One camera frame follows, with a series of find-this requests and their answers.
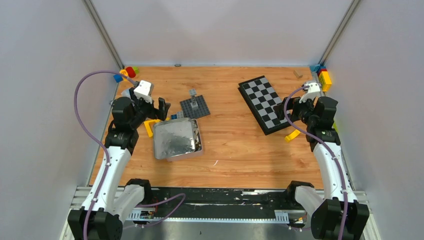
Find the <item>folding chess board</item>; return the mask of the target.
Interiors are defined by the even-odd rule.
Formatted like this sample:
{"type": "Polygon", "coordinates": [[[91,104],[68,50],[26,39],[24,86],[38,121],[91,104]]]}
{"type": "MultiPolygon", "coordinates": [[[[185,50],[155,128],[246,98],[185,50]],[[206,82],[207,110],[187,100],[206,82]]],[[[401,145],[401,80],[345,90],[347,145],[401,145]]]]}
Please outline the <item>folding chess board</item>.
{"type": "Polygon", "coordinates": [[[265,135],[290,126],[286,119],[280,120],[274,112],[274,107],[282,103],[282,99],[264,75],[240,82],[238,90],[265,135]]]}

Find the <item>silver tin lid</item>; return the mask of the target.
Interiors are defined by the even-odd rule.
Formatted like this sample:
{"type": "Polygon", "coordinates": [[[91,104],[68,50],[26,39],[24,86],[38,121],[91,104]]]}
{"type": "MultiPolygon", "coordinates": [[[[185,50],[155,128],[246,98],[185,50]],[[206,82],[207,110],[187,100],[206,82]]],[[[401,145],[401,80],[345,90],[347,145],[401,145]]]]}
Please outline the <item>silver tin lid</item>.
{"type": "Polygon", "coordinates": [[[157,160],[195,152],[195,132],[190,118],[161,121],[153,126],[153,149],[157,160]]]}

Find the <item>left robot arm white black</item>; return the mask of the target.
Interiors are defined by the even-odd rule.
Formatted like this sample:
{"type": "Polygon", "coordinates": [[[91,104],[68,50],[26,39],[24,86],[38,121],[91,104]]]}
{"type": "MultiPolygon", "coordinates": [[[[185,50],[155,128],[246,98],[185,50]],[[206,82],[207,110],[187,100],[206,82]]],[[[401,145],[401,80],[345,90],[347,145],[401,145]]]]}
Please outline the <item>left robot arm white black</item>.
{"type": "Polygon", "coordinates": [[[90,193],[80,209],[69,212],[67,222],[76,240],[119,240],[123,224],[136,205],[149,206],[153,193],[148,180],[132,178],[116,198],[124,169],[129,162],[139,134],[138,127],[146,120],[164,121],[170,103],[158,99],[148,102],[131,88],[130,96],[122,96],[112,103],[112,120],[107,135],[100,144],[104,151],[101,167],[90,193]]]}

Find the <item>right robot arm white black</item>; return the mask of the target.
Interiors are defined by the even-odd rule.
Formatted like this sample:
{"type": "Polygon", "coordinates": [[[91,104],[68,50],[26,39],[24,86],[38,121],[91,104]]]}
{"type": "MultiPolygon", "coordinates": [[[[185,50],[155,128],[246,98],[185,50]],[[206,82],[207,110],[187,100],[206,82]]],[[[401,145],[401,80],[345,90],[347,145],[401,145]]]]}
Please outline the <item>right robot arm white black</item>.
{"type": "Polygon", "coordinates": [[[310,214],[315,239],[358,240],[370,212],[353,193],[341,161],[341,141],[333,127],[337,104],[327,96],[305,102],[300,97],[285,97],[274,107],[279,117],[283,109],[290,110],[291,122],[306,124],[306,140],[319,164],[324,186],[324,197],[320,197],[311,183],[293,180],[287,187],[285,201],[290,208],[302,206],[310,214]]]}

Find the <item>yellow plastic block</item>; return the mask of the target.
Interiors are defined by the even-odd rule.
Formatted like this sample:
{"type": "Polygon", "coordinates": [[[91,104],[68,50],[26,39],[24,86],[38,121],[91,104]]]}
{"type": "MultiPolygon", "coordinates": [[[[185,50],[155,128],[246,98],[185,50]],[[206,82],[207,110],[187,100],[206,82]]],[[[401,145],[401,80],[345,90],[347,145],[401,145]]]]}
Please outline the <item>yellow plastic block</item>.
{"type": "Polygon", "coordinates": [[[301,132],[297,129],[295,129],[293,132],[291,132],[290,134],[286,135],[284,137],[284,140],[289,143],[291,142],[293,139],[295,139],[301,132]]]}

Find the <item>grey lego baseplate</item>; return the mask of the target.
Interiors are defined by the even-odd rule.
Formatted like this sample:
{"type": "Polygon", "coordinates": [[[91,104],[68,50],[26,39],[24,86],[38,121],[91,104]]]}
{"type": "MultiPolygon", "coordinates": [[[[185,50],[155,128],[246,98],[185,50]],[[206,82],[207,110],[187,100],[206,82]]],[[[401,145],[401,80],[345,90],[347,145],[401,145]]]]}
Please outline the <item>grey lego baseplate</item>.
{"type": "Polygon", "coordinates": [[[180,101],[182,114],[185,118],[199,119],[211,114],[203,95],[197,95],[196,90],[190,89],[190,98],[180,101]]]}

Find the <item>small wooden block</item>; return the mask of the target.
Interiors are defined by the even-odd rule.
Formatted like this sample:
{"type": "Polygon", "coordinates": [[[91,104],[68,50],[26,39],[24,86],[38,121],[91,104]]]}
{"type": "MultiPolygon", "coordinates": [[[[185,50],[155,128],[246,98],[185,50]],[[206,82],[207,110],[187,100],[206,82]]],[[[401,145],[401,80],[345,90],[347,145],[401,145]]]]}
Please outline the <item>small wooden block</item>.
{"type": "Polygon", "coordinates": [[[295,75],[295,77],[297,79],[301,79],[303,77],[303,74],[300,71],[298,71],[298,70],[294,70],[293,71],[293,74],[295,75]]]}

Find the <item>stacked coloured bricks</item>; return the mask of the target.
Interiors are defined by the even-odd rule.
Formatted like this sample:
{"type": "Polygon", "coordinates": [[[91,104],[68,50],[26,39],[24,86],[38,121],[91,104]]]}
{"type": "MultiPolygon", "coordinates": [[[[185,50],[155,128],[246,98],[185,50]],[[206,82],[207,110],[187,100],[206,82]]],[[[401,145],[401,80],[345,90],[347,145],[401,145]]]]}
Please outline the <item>stacked coloured bricks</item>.
{"type": "Polygon", "coordinates": [[[321,64],[310,65],[309,69],[317,75],[318,81],[321,84],[323,92],[328,92],[332,87],[332,80],[327,70],[327,67],[321,64]]]}

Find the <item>coloured toy blocks cluster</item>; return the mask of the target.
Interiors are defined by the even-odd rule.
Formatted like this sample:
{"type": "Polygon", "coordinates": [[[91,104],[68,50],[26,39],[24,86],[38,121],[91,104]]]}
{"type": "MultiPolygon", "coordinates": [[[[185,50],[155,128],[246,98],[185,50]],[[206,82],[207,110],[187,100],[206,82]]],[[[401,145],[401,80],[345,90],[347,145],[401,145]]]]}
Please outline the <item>coloured toy blocks cluster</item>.
{"type": "MultiPolygon", "coordinates": [[[[140,70],[136,66],[128,66],[125,69],[121,69],[119,71],[119,73],[122,74],[122,75],[125,75],[126,77],[130,77],[131,79],[133,79],[133,78],[135,78],[140,73],[140,70]]],[[[114,80],[117,83],[120,83],[120,82],[122,82],[124,80],[127,80],[126,77],[122,77],[122,76],[120,76],[118,74],[115,74],[113,76],[114,80]]]]}

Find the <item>pink tin box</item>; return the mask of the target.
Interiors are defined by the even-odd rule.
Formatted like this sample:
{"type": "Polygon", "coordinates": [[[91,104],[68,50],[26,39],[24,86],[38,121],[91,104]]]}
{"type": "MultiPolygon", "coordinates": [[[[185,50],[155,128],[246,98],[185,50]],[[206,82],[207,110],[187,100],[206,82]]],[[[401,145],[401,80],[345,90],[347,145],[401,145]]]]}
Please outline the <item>pink tin box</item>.
{"type": "Polygon", "coordinates": [[[193,133],[194,133],[195,151],[169,157],[169,158],[166,159],[168,162],[176,162],[176,161],[180,161],[180,160],[200,157],[200,156],[203,155],[204,149],[203,149],[203,143],[202,143],[202,138],[201,138],[201,134],[200,134],[198,121],[196,119],[191,119],[191,123],[192,123],[192,128],[193,128],[193,133]]]}

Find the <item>yellow plastic frame piece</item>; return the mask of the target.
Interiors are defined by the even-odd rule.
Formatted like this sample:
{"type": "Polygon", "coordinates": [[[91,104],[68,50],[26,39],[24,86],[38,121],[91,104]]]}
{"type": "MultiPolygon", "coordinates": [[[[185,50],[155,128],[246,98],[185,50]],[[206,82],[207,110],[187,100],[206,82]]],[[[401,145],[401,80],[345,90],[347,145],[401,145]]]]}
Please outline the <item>yellow plastic frame piece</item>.
{"type": "Polygon", "coordinates": [[[160,119],[150,119],[150,120],[146,120],[143,122],[143,125],[146,129],[146,133],[148,135],[149,138],[152,138],[154,136],[153,133],[153,125],[156,123],[160,123],[161,120],[160,119]]]}

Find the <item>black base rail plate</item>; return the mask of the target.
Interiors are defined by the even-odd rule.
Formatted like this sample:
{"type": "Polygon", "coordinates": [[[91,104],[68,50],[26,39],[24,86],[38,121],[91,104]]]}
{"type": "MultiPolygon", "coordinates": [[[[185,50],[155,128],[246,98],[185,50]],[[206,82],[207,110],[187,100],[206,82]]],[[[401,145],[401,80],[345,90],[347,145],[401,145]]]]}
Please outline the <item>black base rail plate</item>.
{"type": "Polygon", "coordinates": [[[153,203],[159,204],[154,217],[272,220],[281,211],[296,220],[307,214],[285,189],[153,187],[142,204],[153,203]]]}

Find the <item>aluminium frame rail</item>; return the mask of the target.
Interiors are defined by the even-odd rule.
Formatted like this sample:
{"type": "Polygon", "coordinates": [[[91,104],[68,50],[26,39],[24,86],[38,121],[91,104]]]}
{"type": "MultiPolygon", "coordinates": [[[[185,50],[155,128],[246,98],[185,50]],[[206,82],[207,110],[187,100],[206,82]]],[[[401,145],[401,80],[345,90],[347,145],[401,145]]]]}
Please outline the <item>aluminium frame rail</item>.
{"type": "MultiPolygon", "coordinates": [[[[76,188],[76,191],[74,193],[73,199],[71,201],[70,204],[70,208],[71,209],[79,209],[80,206],[82,205],[82,203],[84,202],[84,200],[86,199],[86,197],[88,196],[88,194],[91,192],[91,187],[88,186],[78,186],[76,188]]],[[[147,218],[147,219],[143,219],[143,217],[147,217],[147,216],[143,216],[142,213],[144,212],[149,212],[149,211],[155,211],[154,207],[153,208],[135,208],[130,214],[129,217],[127,218],[128,221],[142,221],[142,220],[147,220],[150,223],[153,223],[154,221],[159,221],[160,219],[162,219],[163,217],[155,217],[153,215],[152,218],[147,218]]],[[[363,234],[362,236],[359,238],[360,240],[382,240],[381,235],[378,231],[374,216],[372,214],[372,210],[369,209],[370,211],[370,216],[369,216],[369,220],[365,225],[365,228],[363,230],[363,234]]],[[[229,223],[229,224],[236,224],[236,223],[240,223],[240,224],[276,224],[276,225],[285,225],[286,222],[291,222],[293,221],[293,224],[309,224],[310,222],[310,217],[307,217],[307,220],[304,220],[302,223],[301,221],[297,221],[294,222],[294,219],[289,219],[289,215],[286,212],[282,212],[282,211],[277,211],[275,213],[276,218],[275,219],[241,219],[241,218],[235,218],[235,219],[225,219],[225,220],[219,220],[219,219],[194,219],[194,218],[174,218],[174,217],[169,217],[167,219],[165,219],[164,222],[182,222],[182,223],[229,223]]]]}

